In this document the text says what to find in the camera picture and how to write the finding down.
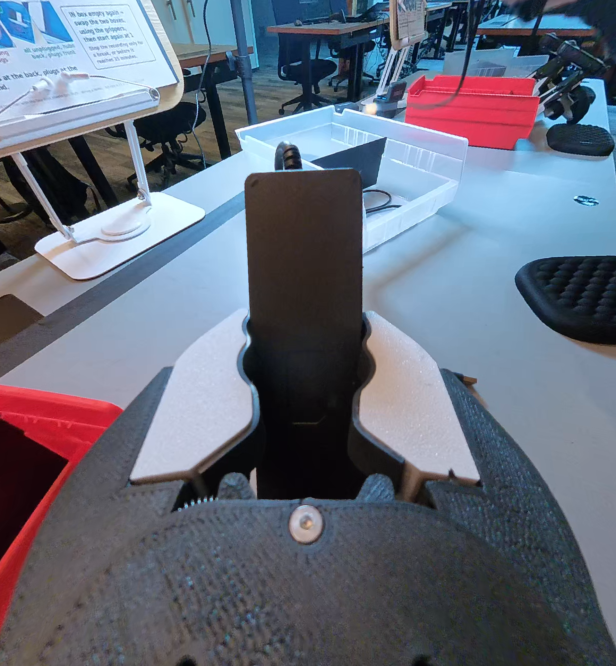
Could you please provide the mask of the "red plastic bin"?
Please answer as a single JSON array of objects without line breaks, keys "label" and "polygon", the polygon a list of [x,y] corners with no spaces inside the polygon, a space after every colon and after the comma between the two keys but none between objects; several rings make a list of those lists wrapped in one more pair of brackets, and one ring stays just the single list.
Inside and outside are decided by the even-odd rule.
[{"label": "red plastic bin", "polygon": [[420,77],[410,84],[405,122],[464,137],[470,146],[512,150],[535,125],[540,99],[530,78]]},{"label": "red plastic bin", "polygon": [[0,630],[46,513],[121,412],[107,402],[0,385]]}]

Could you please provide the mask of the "black usb hub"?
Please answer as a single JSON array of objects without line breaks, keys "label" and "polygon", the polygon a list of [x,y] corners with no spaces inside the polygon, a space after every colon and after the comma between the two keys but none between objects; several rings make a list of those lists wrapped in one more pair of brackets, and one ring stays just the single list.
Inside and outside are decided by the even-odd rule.
[{"label": "black usb hub", "polygon": [[362,184],[354,169],[309,170],[297,146],[245,183],[249,347],[267,499],[353,499],[347,452],[362,355]]}]

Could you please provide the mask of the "black mechanical device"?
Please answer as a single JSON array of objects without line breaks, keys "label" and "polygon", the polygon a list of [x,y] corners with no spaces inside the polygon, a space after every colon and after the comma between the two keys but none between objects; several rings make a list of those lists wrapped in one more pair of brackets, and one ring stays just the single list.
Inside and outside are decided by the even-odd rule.
[{"label": "black mechanical device", "polygon": [[596,98],[595,92],[583,84],[584,79],[604,78],[608,65],[575,41],[564,41],[554,33],[544,35],[539,46],[550,58],[532,73],[538,112],[550,120],[563,117],[568,125],[578,124]]}]

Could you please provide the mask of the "printed instruction sheet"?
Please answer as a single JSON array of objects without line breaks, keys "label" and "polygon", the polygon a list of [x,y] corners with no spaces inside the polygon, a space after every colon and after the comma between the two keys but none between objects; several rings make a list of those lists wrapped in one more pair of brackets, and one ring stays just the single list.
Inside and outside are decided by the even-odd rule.
[{"label": "printed instruction sheet", "polygon": [[0,1],[0,121],[178,84],[149,1]]}]

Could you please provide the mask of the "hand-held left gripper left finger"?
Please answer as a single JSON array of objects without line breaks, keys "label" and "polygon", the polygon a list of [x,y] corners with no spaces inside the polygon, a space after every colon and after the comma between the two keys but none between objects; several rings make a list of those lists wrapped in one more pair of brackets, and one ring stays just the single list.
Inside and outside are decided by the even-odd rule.
[{"label": "hand-held left gripper left finger", "polygon": [[259,395],[243,369],[249,312],[238,309],[178,357],[132,467],[133,485],[196,479],[253,434]]}]

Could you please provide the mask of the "clear plastic box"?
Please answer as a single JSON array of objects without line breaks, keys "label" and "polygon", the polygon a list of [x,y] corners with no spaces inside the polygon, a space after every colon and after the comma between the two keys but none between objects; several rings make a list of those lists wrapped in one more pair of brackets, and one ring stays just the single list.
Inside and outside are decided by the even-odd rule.
[{"label": "clear plastic box", "polygon": [[[473,50],[470,54],[467,76],[527,78],[543,67],[549,60],[548,54],[516,54],[514,47]],[[445,55],[443,75],[461,76],[466,51],[454,51]]]}]

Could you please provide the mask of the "wooden top desk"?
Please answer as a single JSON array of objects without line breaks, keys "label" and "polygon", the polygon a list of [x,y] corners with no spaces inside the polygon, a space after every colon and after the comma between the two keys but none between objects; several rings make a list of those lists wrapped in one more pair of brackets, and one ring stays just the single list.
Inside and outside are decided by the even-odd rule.
[{"label": "wooden top desk", "polygon": [[362,90],[362,72],[365,55],[365,46],[368,42],[382,35],[389,27],[389,17],[382,17],[372,21],[357,21],[340,23],[337,21],[295,25],[287,23],[270,26],[267,32],[274,35],[286,33],[308,38],[312,44],[335,44],[338,51],[349,51],[349,78],[346,100],[356,103],[360,99]]},{"label": "wooden top desk", "polygon": [[223,160],[229,158],[231,149],[217,86],[240,78],[236,47],[230,45],[208,47],[194,43],[171,43],[171,46],[183,69],[200,67],[204,70],[202,89],[211,115],[220,157]]}]

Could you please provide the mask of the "clear plastic bin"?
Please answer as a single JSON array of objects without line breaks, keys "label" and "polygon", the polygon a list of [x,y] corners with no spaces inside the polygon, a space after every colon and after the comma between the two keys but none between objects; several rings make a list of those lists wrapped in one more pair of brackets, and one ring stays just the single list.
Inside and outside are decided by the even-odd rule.
[{"label": "clear plastic bin", "polygon": [[296,146],[305,171],[311,159],[386,137],[377,184],[366,188],[364,253],[425,221],[450,203],[459,187],[468,140],[368,115],[347,105],[325,106],[236,130],[245,153],[274,167],[280,143]]}]

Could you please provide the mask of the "black textured wrist pad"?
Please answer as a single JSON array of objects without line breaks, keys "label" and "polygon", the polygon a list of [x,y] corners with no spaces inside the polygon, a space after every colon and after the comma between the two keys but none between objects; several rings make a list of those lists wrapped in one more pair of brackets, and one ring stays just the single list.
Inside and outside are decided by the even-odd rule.
[{"label": "black textured wrist pad", "polygon": [[608,130],[583,124],[553,125],[546,133],[546,142],[556,152],[580,156],[607,157],[615,148]]},{"label": "black textured wrist pad", "polygon": [[525,264],[515,285],[534,315],[570,339],[616,345],[616,256],[562,256]]}]

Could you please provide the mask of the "instruction sheet on stand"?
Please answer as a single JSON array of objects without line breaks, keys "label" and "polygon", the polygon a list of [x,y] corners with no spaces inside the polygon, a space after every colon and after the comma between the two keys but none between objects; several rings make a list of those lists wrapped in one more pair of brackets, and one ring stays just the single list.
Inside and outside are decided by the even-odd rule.
[{"label": "instruction sheet on stand", "polygon": [[[38,241],[35,251],[73,280],[91,280],[102,276],[205,216],[204,209],[194,204],[150,191],[134,126],[137,119],[172,109],[183,95],[179,61],[167,35],[166,41],[172,63],[179,74],[176,86],[158,90],[149,88],[61,111],[0,121],[0,159],[13,159],[56,229],[54,234]],[[32,174],[24,154],[117,124],[122,124],[126,132],[136,170],[135,199],[72,225],[63,222]]]}]

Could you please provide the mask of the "black office chair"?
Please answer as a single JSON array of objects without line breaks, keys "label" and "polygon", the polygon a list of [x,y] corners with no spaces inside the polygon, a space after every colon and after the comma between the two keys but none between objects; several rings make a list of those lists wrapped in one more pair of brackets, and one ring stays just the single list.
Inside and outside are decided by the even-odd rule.
[{"label": "black office chair", "polygon": [[196,103],[180,102],[168,111],[134,121],[140,149],[154,152],[157,147],[160,148],[159,156],[146,164],[146,172],[161,174],[163,189],[170,186],[177,167],[192,172],[208,167],[203,151],[193,154],[187,153],[184,148],[188,136],[194,135],[195,128],[205,119],[205,111]]},{"label": "black office chair", "polygon": [[293,114],[310,111],[313,107],[332,105],[329,98],[320,94],[319,83],[337,71],[337,63],[319,57],[320,40],[311,55],[311,42],[299,35],[279,33],[277,75],[280,80],[301,87],[301,95],[282,103],[279,115],[284,115],[288,106],[294,105]]}]

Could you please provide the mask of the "wooden document stand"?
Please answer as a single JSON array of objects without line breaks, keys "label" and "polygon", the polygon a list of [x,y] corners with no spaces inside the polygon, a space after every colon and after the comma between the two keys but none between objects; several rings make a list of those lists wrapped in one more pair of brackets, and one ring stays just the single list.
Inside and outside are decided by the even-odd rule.
[{"label": "wooden document stand", "polygon": [[389,1],[390,49],[383,71],[379,92],[385,91],[399,79],[411,47],[425,36],[427,1]]}]

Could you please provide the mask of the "grey metal pole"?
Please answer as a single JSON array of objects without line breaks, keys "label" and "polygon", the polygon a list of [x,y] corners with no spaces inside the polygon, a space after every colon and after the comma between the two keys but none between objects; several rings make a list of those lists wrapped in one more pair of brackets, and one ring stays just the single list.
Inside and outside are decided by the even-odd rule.
[{"label": "grey metal pole", "polygon": [[237,72],[239,77],[241,78],[241,84],[243,88],[243,97],[246,105],[247,123],[249,126],[252,126],[256,125],[259,121],[257,118],[257,108],[255,103],[253,68],[248,53],[246,27],[243,17],[243,5],[241,1],[231,0],[230,6],[231,6],[232,20],[236,37]]}]

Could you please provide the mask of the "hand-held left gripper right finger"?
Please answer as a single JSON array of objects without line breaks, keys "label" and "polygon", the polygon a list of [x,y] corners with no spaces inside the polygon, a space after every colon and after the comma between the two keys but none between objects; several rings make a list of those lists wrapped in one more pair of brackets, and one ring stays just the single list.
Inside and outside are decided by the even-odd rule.
[{"label": "hand-held left gripper right finger", "polygon": [[364,313],[362,379],[352,406],[352,462],[393,484],[480,474],[437,362],[378,313]]}]

